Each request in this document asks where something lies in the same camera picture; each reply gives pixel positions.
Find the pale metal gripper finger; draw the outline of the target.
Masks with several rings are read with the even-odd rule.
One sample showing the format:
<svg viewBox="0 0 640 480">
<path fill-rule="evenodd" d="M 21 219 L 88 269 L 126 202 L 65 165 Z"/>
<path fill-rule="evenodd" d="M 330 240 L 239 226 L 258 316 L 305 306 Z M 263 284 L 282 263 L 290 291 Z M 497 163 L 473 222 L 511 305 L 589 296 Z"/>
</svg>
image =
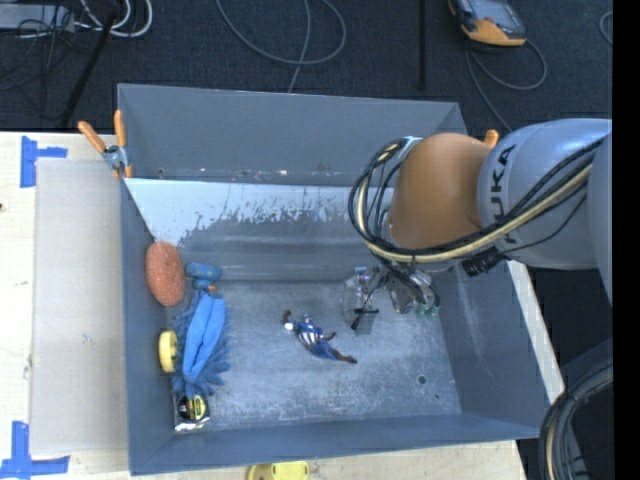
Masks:
<svg viewBox="0 0 640 480">
<path fill-rule="evenodd" d="M 354 333 L 356 335 L 370 335 L 378 314 L 378 309 L 356 308 L 354 310 L 355 318 L 352 322 L 352 330 Z"/>
<path fill-rule="evenodd" d="M 342 311 L 345 320 L 361 320 L 374 314 L 369 304 L 371 276 L 365 266 L 356 267 L 344 283 Z"/>
</svg>

